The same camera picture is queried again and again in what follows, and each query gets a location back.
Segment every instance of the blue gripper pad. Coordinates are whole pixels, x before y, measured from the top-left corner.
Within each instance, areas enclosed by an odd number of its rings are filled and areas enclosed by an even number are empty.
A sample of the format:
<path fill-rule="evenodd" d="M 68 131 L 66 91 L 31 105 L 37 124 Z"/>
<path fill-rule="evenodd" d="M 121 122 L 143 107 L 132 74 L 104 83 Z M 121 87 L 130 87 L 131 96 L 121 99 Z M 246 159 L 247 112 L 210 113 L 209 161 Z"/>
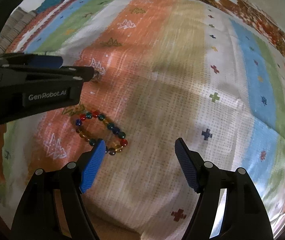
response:
<path fill-rule="evenodd" d="M 198 178 L 197 178 L 197 171 L 196 171 L 195 166 L 193 165 L 192 160 L 188 156 L 187 151 L 189 151 L 187 146 L 184 147 L 182 142 L 179 139 L 177 139 L 175 141 L 175 153 L 176 153 L 177 159 L 183 170 L 183 173 L 188 182 L 188 185 L 196 192 L 198 188 L 200 187 Z"/>
<path fill-rule="evenodd" d="M 97 144 L 98 145 L 92 153 L 90 160 L 84 166 L 84 169 L 81 173 L 81 183 L 79 186 L 81 193 L 85 193 L 87 189 L 91 188 L 97 172 L 101 166 L 102 160 L 106 155 L 105 142 L 103 140 L 98 140 Z"/>

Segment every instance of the silver screw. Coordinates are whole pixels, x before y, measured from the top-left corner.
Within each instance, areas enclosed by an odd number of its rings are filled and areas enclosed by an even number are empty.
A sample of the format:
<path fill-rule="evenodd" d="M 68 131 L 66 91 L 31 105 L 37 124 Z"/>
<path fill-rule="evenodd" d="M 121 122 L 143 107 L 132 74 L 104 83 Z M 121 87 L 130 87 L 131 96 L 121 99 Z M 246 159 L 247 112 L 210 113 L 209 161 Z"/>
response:
<path fill-rule="evenodd" d="M 243 168 L 239 168 L 239 169 L 238 169 L 238 172 L 239 172 L 241 175 L 246 174 L 246 170 L 243 169 Z"/>
<path fill-rule="evenodd" d="M 40 175 L 40 174 L 42 174 L 42 173 L 43 173 L 43 169 L 38 169 L 38 170 L 35 171 L 35 174 L 36 174 L 36 175 Z"/>
<path fill-rule="evenodd" d="M 72 78 L 76 80 L 82 80 L 82 77 L 72 77 Z"/>
<path fill-rule="evenodd" d="M 74 163 L 74 162 L 71 162 L 71 163 L 67 164 L 67 168 L 68 169 L 73 169 L 74 167 L 76 167 L 76 163 Z"/>
<path fill-rule="evenodd" d="M 206 167 L 206 168 L 212 168 L 214 165 L 211 163 L 211 162 L 205 162 L 204 163 L 204 166 Z"/>

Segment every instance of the yellow cross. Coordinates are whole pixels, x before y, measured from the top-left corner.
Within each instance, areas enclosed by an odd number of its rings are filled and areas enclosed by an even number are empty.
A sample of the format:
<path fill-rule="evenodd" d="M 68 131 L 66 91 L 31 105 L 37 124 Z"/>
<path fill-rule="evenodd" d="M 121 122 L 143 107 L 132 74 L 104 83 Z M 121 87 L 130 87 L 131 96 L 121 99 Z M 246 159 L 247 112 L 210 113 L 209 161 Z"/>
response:
<path fill-rule="evenodd" d="M 69 34 L 71 34 L 71 33 L 73 33 L 75 30 L 74 29 L 68 29 L 68 30 L 66 30 L 65 31 L 65 35 L 69 35 Z"/>

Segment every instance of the bracelet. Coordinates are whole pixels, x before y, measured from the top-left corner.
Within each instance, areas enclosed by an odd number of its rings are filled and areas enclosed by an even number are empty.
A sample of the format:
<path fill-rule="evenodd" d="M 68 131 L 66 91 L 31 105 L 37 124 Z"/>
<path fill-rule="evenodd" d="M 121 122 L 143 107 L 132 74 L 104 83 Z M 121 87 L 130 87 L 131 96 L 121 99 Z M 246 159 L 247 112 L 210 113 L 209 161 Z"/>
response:
<path fill-rule="evenodd" d="M 94 146 L 97 140 L 94 136 L 89 133 L 82 125 L 83 121 L 86 119 L 98 118 L 99 121 L 103 122 L 108 130 L 111 130 L 114 135 L 116 135 L 119 139 L 119 145 L 115 147 L 108 148 L 106 146 L 106 153 L 110 155 L 115 155 L 116 152 L 121 152 L 123 147 L 128 145 L 128 141 L 125 139 L 126 134 L 120 130 L 120 128 L 116 127 L 113 121 L 111 121 L 108 117 L 106 117 L 103 113 L 99 113 L 98 111 L 87 112 L 86 114 L 81 114 L 79 119 L 76 120 L 75 124 L 77 126 L 76 132 L 79 134 L 81 138 L 84 138 L 86 142 L 89 142 L 90 146 Z"/>

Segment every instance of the blue pad on gripper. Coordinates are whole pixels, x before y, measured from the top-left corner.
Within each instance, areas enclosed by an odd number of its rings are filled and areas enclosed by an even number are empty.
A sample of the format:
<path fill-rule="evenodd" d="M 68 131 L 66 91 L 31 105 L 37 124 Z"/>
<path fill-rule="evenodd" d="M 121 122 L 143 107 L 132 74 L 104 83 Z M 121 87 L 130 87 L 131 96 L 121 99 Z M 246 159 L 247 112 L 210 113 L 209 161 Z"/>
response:
<path fill-rule="evenodd" d="M 183 170 L 185 178 L 188 182 L 188 185 L 196 192 L 200 187 L 198 183 L 197 171 L 193 165 L 192 160 L 186 152 L 187 149 L 182 145 L 181 141 L 178 139 L 175 141 L 175 153 L 179 164 Z"/>
<path fill-rule="evenodd" d="M 103 140 L 99 140 L 97 144 L 95 151 L 92 153 L 90 160 L 84 167 L 81 174 L 81 184 L 79 186 L 81 193 L 85 193 L 87 189 L 91 188 L 101 166 L 102 160 L 106 155 L 105 142 Z"/>

